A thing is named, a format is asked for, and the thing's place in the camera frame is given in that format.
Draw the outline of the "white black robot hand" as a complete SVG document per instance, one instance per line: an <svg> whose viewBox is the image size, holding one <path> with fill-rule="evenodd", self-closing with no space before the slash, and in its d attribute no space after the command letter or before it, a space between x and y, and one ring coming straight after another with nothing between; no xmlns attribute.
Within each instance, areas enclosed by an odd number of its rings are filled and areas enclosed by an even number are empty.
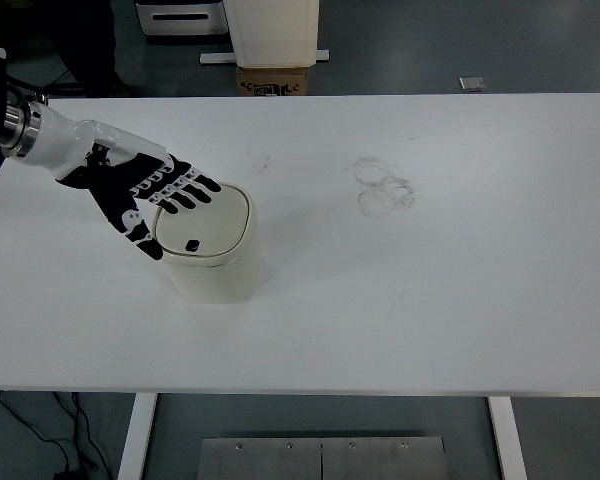
<svg viewBox="0 0 600 480"><path fill-rule="evenodd" d="M163 256L137 202L169 214L208 204L221 186L162 145L94 120L72 121L39 103L10 157L42 167L67 187L86 189L106 219L144 254Z"/></svg>

